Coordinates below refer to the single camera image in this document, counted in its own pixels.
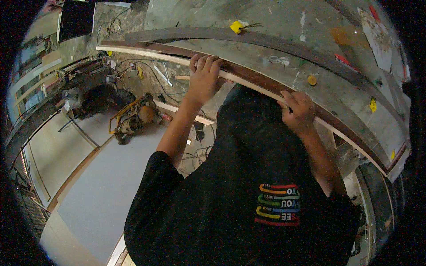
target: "wooden frame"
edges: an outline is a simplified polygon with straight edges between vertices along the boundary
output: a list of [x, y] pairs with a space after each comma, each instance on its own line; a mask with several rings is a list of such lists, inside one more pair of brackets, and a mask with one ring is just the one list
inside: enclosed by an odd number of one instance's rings
[[13, 104], [13, 107], [17, 106], [23, 99], [25, 99], [32, 91], [34, 91], [36, 88], [38, 88], [41, 84], [43, 84], [46, 80], [51, 79], [53, 77], [56, 76], [56, 72], [53, 72], [52, 74], [50, 74], [49, 76], [41, 79], [39, 82], [37, 82], [36, 84], [34, 84], [31, 88], [29, 88], [26, 92], [24, 92]]
[[[158, 107], [164, 108], [164, 109], [172, 111], [172, 112], [177, 112], [178, 109], [179, 109], [178, 107], [174, 107], [173, 105], [170, 105], [170, 104], [167, 104], [167, 103], [163, 103], [163, 102], [160, 102], [158, 100], [154, 100], [154, 102], [155, 102], [155, 104]], [[197, 115], [195, 117], [195, 121], [201, 122], [201, 123], [203, 123], [205, 125], [211, 125], [211, 124], [215, 123], [214, 121], [212, 121], [210, 119], [207, 119], [207, 118], [204, 118], [204, 117], [202, 117], [200, 115]]]
[[[117, 43], [117, 44], [123, 44], [122, 41], [102, 41], [102, 44], [113, 44], [113, 43]], [[115, 52], [122, 52], [122, 53], [127, 53], [127, 54], [135, 54], [135, 55], [140, 55], [140, 56], [146, 56], [146, 57], [151, 57], [151, 58], [155, 58], [155, 59], [159, 59], [159, 60], [165, 60], [165, 61], [170, 61], [173, 63], [178, 63], [184, 66], [189, 66], [190, 60], [187, 58], [182, 58], [182, 57], [175, 57], [172, 55], [168, 55], [168, 54], [161, 54], [159, 53], [159, 51], [156, 51], [155, 49], [160, 50], [161, 48], [157, 47], [158, 44], [154, 44], [153, 46], [147, 46], [142, 44], [141, 46], [146, 47], [144, 48], [137, 48], [137, 47], [126, 47], [126, 46], [117, 46], [117, 45], [101, 45], [101, 46], [97, 46], [96, 50], [102, 50], [102, 51], [115, 51]], [[182, 48], [177, 48], [177, 47], [171, 47], [174, 50], [180, 50], [180, 51], [185, 51], [182, 53], [177, 53], [179, 55], [185, 55], [185, 56], [190, 56], [191, 54], [195, 54], [194, 51], [190, 52], [188, 54], [188, 52], [190, 50], [187, 49], [182, 49]], [[225, 61], [225, 69], [226, 70], [230, 70], [230, 68], [227, 68], [226, 65], [235, 65], [233, 63], [227, 62]], [[289, 88], [287, 86], [285, 86], [282, 83], [279, 83], [273, 79], [270, 79], [266, 76], [263, 76], [260, 73], [257, 73], [253, 70], [250, 69], [246, 69], [244, 68], [244, 70], [246, 72], [249, 72], [250, 76], [254, 76], [254, 77], [259, 77], [259, 84], [262, 85], [265, 89], [261, 86], [259, 86], [257, 83], [254, 82], [250, 82], [242, 77], [240, 77], [241, 75], [237, 75], [237, 74], [233, 74], [233, 73], [229, 73], [226, 71], [221, 70], [219, 72], [219, 76], [223, 77], [225, 79], [240, 83], [248, 88], [254, 89], [262, 94], [265, 94], [275, 100], [284, 102], [284, 99], [282, 98], [280, 91], [281, 90], [287, 90], [289, 92], [294, 92], [294, 90], [292, 88]], [[385, 167], [384, 163], [378, 158], [378, 156], [375, 154], [375, 152], [355, 133], [353, 132], [350, 128], [348, 128], [348, 126], [346, 126], [345, 124], [342, 123], [342, 121], [340, 121], [339, 119], [337, 119], [336, 117], [334, 117], [333, 114], [331, 114], [329, 111], [325, 110], [324, 108], [322, 108], [321, 106], [319, 106], [318, 104], [315, 104], [316, 106], [316, 110], [317, 110], [317, 117], [315, 118], [317, 120], [317, 122], [319, 122], [320, 124], [322, 124], [323, 126], [325, 126], [327, 129], [329, 129], [330, 131], [332, 131], [333, 133], [335, 133], [336, 135], [338, 135], [339, 137], [341, 137], [342, 139], [344, 139], [346, 142], [348, 142], [354, 149], [358, 150], [362, 155], [364, 155], [367, 159], [369, 159], [379, 170], [380, 172], [384, 175], [387, 176], [387, 174], [392, 170], [393, 166], [396, 164], [396, 162], [399, 160], [399, 157], [396, 157], [394, 159], [394, 161], [391, 164], [391, 167], [387, 168]], [[398, 154], [402, 154], [403, 151], [405, 151], [406, 149], [406, 145], [403, 145], [400, 149], [400, 151], [398, 152]]]

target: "wooden stick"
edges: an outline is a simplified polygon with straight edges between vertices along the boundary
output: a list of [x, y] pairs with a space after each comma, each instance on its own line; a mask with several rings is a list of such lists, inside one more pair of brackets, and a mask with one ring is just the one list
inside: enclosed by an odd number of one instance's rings
[[[173, 106], [173, 105], [170, 105], [170, 104], [167, 104], [167, 103], [163, 103], [163, 102], [160, 102], [160, 101], [157, 101], [157, 100], [154, 100], [154, 102], [155, 102], [155, 104], [156, 104], [158, 107], [161, 107], [161, 108], [167, 109], [167, 110], [172, 111], [172, 112], [177, 112], [177, 110], [179, 109], [178, 107], [175, 107], [175, 106]], [[205, 124], [205, 125], [211, 125], [211, 124], [214, 124], [214, 123], [215, 123], [215, 122], [213, 122], [212, 120], [209, 120], [209, 119], [204, 118], [204, 117], [199, 116], [199, 115], [197, 115], [197, 116], [195, 117], [195, 121], [201, 122], [201, 123], [203, 123], [203, 124]]]
[[175, 76], [177, 80], [189, 80], [189, 76]]

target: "curved wooden board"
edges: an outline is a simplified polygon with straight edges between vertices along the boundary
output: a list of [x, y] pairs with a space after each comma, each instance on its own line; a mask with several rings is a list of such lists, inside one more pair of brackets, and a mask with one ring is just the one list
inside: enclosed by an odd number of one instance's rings
[[395, 108], [375, 87], [375, 85], [368, 80], [367, 77], [348, 68], [347, 66], [342, 65], [335, 59], [335, 57], [321, 54], [315, 50], [310, 50], [301, 44], [255, 31], [244, 31], [243, 33], [235, 34], [235, 32], [229, 28], [211, 27], [175, 27], [168, 29], [138, 31], [127, 33], [125, 34], [124, 38], [126, 40], [126, 46], [135, 46], [135, 44], [139, 42], [168, 43], [174, 40], [187, 39], [229, 40], [268, 47], [303, 58], [349, 81], [371, 97], [374, 97], [376, 101], [381, 103], [382, 106], [397, 121], [405, 139], [409, 139], [408, 129], [405, 127], [403, 120], [396, 112]]
[[[119, 44], [119, 43], [123, 44], [121, 41], [103, 41], [102, 44], [106, 44], [106, 43], [112, 44], [112, 42], [114, 42], [115, 44]], [[136, 54], [140, 56], [147, 56], [147, 57], [156, 58], [160, 60], [166, 60], [166, 61], [182, 64], [184, 66], [189, 66], [190, 60], [187, 58], [176, 57], [176, 56], [172, 56], [168, 54], [160, 54], [158, 53], [158, 51], [152, 49], [154, 48], [153, 46], [150, 46], [149, 48], [151, 49], [143, 49], [143, 48], [137, 48], [137, 47], [126, 48], [125, 46], [101, 45], [101, 46], [97, 46], [96, 50], [117, 51], [117, 52], [123, 52], [128, 54]], [[224, 65], [225, 65], [225, 69], [229, 70], [231, 66], [234, 66], [235, 64], [230, 62], [225, 62]], [[236, 70], [234, 69], [234, 71], [238, 72], [239, 71], [238, 68], [240, 68], [240, 71], [241, 71], [241, 69], [243, 69], [244, 67], [236, 65], [235, 66]], [[225, 72], [221, 70], [219, 73], [219, 76], [226, 78], [228, 80], [240, 83], [248, 88], [254, 89], [262, 94], [265, 94], [281, 102], [284, 102], [284, 99], [282, 98], [280, 94], [281, 90], [294, 92], [294, 90], [292, 90], [291, 88], [273, 79], [265, 77], [260, 73], [257, 73], [248, 69], [247, 71], [250, 72], [250, 74], [248, 73], [241, 74], [241, 76], [243, 76], [241, 77], [239, 76], [240, 73], [237, 75], [237, 74], [233, 74], [233, 73], [229, 73], [229, 72]], [[259, 78], [259, 80], [257, 80], [257, 83], [253, 83], [248, 81], [246, 77], [248, 77], [249, 79], [254, 79], [257, 77]], [[379, 157], [375, 154], [375, 152], [353, 130], [351, 130], [341, 120], [336, 118], [333, 114], [325, 110], [323, 107], [319, 106], [318, 104], [315, 104], [315, 105], [317, 110], [316, 120], [320, 124], [324, 125], [330, 131], [332, 131], [333, 133], [335, 133], [336, 135], [338, 135], [339, 137], [347, 141], [351, 146], [353, 146], [356, 150], [358, 150], [361, 154], [363, 154], [366, 158], [368, 158], [380, 170], [380, 172], [382, 172], [383, 175], [385, 176], [387, 175], [390, 169], [387, 169], [385, 167], [385, 165], [379, 159]]]

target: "white strip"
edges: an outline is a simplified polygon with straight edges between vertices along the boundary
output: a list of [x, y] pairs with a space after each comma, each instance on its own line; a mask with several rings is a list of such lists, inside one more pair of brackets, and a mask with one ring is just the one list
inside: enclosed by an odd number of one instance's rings
[[36, 76], [38, 76], [41, 72], [57, 65], [62, 62], [62, 59], [57, 59], [53, 62], [50, 62], [49, 64], [43, 66], [43, 64], [40, 64], [33, 68], [30, 72], [28, 72], [25, 76], [23, 76], [18, 82], [16, 82], [9, 90], [10, 95], [14, 95], [22, 86], [33, 80]]
[[160, 74], [160, 76], [171, 86], [171, 87], [173, 87], [173, 84], [169, 81], [169, 80], [167, 80], [167, 78], [163, 75], [163, 73], [161, 73], [161, 71], [158, 69], [158, 67], [157, 66], [154, 66], [154, 68], [155, 68], [155, 70], [157, 70], [157, 72]]
[[122, 6], [130, 8], [131, 3], [121, 3], [121, 2], [104, 2], [105, 5], [111, 5], [111, 6]]
[[[177, 108], [177, 107], [175, 107], [175, 106], [173, 106], [173, 105], [170, 105], [170, 104], [167, 104], [167, 103], [163, 103], [163, 102], [160, 102], [160, 101], [158, 101], [158, 100], [154, 100], [154, 102], [155, 102], [155, 104], [156, 104], [158, 107], [164, 108], [164, 109], [169, 110], [169, 111], [172, 111], [172, 112], [177, 112], [177, 111], [178, 111], [178, 109], [179, 109], [179, 108]], [[204, 118], [204, 117], [199, 116], [199, 115], [197, 115], [197, 116], [195, 117], [195, 121], [198, 121], [198, 122], [203, 123], [203, 124], [205, 124], [205, 125], [211, 125], [211, 124], [214, 124], [214, 123], [215, 123], [215, 122], [213, 122], [212, 120], [209, 120], [209, 119]]]

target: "wooden plank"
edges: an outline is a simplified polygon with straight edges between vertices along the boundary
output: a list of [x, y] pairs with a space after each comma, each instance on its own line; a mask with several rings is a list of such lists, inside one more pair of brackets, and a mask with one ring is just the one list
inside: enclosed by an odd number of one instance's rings
[[[170, 105], [170, 104], [167, 104], [167, 103], [160, 102], [160, 101], [158, 101], [158, 100], [154, 100], [154, 102], [155, 102], [155, 104], [156, 104], [158, 107], [161, 107], [161, 108], [167, 109], [167, 110], [172, 111], [172, 112], [177, 112], [177, 111], [178, 111], [178, 109], [179, 109], [178, 107], [175, 107], [175, 106]], [[209, 119], [204, 118], [204, 117], [199, 116], [199, 115], [197, 115], [197, 116], [195, 117], [195, 121], [201, 122], [201, 123], [203, 123], [203, 124], [205, 124], [205, 125], [211, 125], [211, 124], [214, 124], [214, 123], [215, 123], [214, 121], [209, 120]]]
[[[174, 56], [170, 56], [166, 54], [159, 54], [159, 53], [152, 52], [152, 50], [148, 50], [148, 49], [141, 49], [141, 48], [134, 48], [134, 47], [130, 47], [126, 49], [125, 46], [97, 46], [96, 49], [102, 50], [102, 51], [120, 50], [120, 52], [126, 52], [129, 54], [137, 54], [137, 55], [143, 55], [143, 56], [152, 57], [152, 58], [156, 58], [160, 60], [166, 60], [166, 61], [170, 61], [174, 63], [179, 63], [184, 66], [189, 66], [189, 63], [190, 63], [189, 59], [174, 57]], [[262, 94], [265, 94], [281, 102], [284, 102], [284, 99], [279, 93], [281, 89], [287, 90], [289, 92], [294, 91], [291, 88], [284, 86], [283, 84], [279, 86], [277, 84], [278, 82], [274, 83], [271, 79], [270, 80], [263, 79], [263, 83], [264, 83], [263, 85], [265, 86], [265, 88], [268, 88], [268, 90], [266, 90], [263, 87], [260, 87], [259, 85], [256, 85], [241, 77], [236, 76], [235, 74], [231, 74], [223, 70], [219, 72], [219, 76], [226, 78], [228, 80], [240, 83], [248, 88], [254, 89]], [[316, 117], [317, 122], [319, 122], [320, 124], [328, 128], [330, 131], [332, 131], [333, 133], [335, 133], [342, 139], [344, 139], [346, 142], [348, 142], [352, 147], [354, 147], [366, 158], [368, 158], [385, 176], [387, 175], [387, 173], [389, 173], [389, 171], [391, 171], [391, 169], [385, 167], [384, 163], [377, 157], [375, 152], [368, 145], [366, 145], [365, 142], [361, 138], [359, 138], [359, 136], [355, 132], [353, 132], [350, 128], [344, 125], [339, 119], [334, 117], [333, 114], [331, 114], [329, 111], [325, 110], [318, 104], [315, 104], [315, 107], [317, 110], [317, 117]]]
[[17, 106], [23, 99], [25, 99], [25, 97], [27, 97], [32, 91], [34, 91], [38, 86], [40, 86], [41, 84], [43, 84], [46, 80], [49, 80], [53, 77], [56, 76], [56, 72], [52, 73], [51, 75], [43, 78], [42, 80], [40, 80], [39, 82], [37, 82], [36, 84], [34, 84], [31, 88], [29, 88], [26, 92], [24, 92], [17, 100], [16, 102], [13, 104], [13, 107]]
[[[43, 66], [46, 66], [46, 65], [50, 64], [51, 62], [54, 62], [54, 61], [56, 61], [58, 59], [60, 59], [60, 51], [56, 50], [56, 51], [53, 51], [53, 52], [51, 52], [51, 53], [46, 54], [45, 56], [43, 56], [41, 58], [41, 62], [43, 64]], [[56, 70], [59, 67], [60, 67], [60, 65], [59, 66], [52, 66], [51, 68], [44, 70], [43, 71], [43, 75], [46, 76], [50, 72]]]
[[23, 76], [20, 80], [18, 80], [9, 90], [10, 95], [15, 94], [22, 86], [33, 80], [36, 76], [38, 76], [41, 72], [45, 71], [46, 69], [49, 69], [57, 64], [61, 63], [61, 59], [55, 60], [45, 66], [43, 64], [40, 64], [33, 68], [30, 72], [28, 72], [25, 76]]
[[248, 31], [244, 34], [235, 34], [235, 32], [229, 28], [173, 27], [168, 29], [156, 29], [127, 33], [125, 34], [124, 38], [126, 40], [127, 46], [134, 46], [139, 42], [168, 43], [174, 40], [188, 39], [229, 40], [268, 47], [303, 58], [349, 81], [354, 86], [357, 86], [363, 90], [366, 94], [374, 97], [376, 101], [381, 103], [381, 105], [397, 121], [405, 139], [409, 139], [408, 129], [406, 128], [399, 114], [396, 112], [395, 108], [389, 103], [386, 97], [371, 81], [368, 80], [367, 77], [348, 68], [347, 66], [342, 65], [342, 63], [335, 59], [334, 55], [321, 54], [315, 50], [310, 50], [302, 44], [255, 31]]
[[[212, 40], [197, 40], [201, 42], [197, 42], [199, 45], [201, 44], [207, 44], [208, 41]], [[227, 41], [220, 41], [220, 42], [214, 42], [216, 44], [218, 43], [225, 43]], [[194, 54], [198, 53], [199, 55], [212, 55], [212, 54], [206, 54], [205, 52], [202, 52], [200, 50], [195, 51], [189, 47], [182, 47], [181, 44], [184, 44], [185, 42], [179, 41], [179, 42], [173, 42], [169, 44], [159, 44], [159, 43], [137, 43], [136, 48], [140, 48], [145, 51], [150, 52], [157, 52], [157, 53], [163, 53], [168, 55], [178, 55], [181, 57], [191, 58]], [[118, 41], [118, 40], [103, 40], [101, 42], [102, 45], [109, 45], [109, 46], [125, 46], [125, 41]], [[266, 48], [260, 48], [259, 52], [262, 53], [263, 50], [270, 50]], [[289, 92], [293, 92], [292, 86], [287, 85], [282, 81], [282, 79], [279, 78], [279, 75], [267, 75], [264, 72], [262, 72], [262, 67], [255, 67], [255, 64], [250, 64], [249, 66], [244, 66], [240, 61], [229, 61], [230, 56], [229, 52], [220, 52], [221, 58], [226, 58], [222, 64], [222, 69], [224, 69], [227, 72], [230, 72], [232, 74], [235, 74], [236, 76], [239, 76], [243, 78], [244, 80], [247, 80], [253, 84], [257, 84], [263, 88], [267, 88], [267, 90], [280, 95], [281, 90], [288, 90]], [[390, 161], [390, 155], [385, 152], [384, 147], [382, 146], [382, 143], [379, 143], [379, 136], [377, 135], [377, 132], [373, 132], [372, 129], [370, 129], [370, 126], [367, 126], [363, 120], [361, 120], [361, 116], [358, 116], [357, 113], [352, 111], [351, 108], [346, 106], [344, 103], [338, 101], [338, 100], [331, 100], [326, 99], [324, 96], [324, 92], [318, 93], [316, 90], [310, 90], [310, 88], [307, 89], [309, 92], [307, 92], [313, 99], [315, 103], [319, 106], [319, 112], [323, 112], [319, 116], [324, 118], [325, 121], [328, 121], [329, 123], [332, 123], [333, 127], [337, 128], [339, 131], [343, 132], [346, 136], [351, 138], [352, 140], [360, 139], [359, 141], [355, 141], [356, 143], [361, 143], [360, 141], [364, 142], [364, 145], [360, 145], [361, 147], [366, 147], [364, 150], [368, 151], [368, 147], [370, 147], [373, 152], [378, 157], [378, 160], [384, 164], [385, 168], [389, 168], [389, 165], [391, 164]], [[380, 109], [381, 112], [385, 112], [387, 115], [389, 113], [384, 110]]]
[[177, 80], [189, 80], [189, 76], [175, 76]]

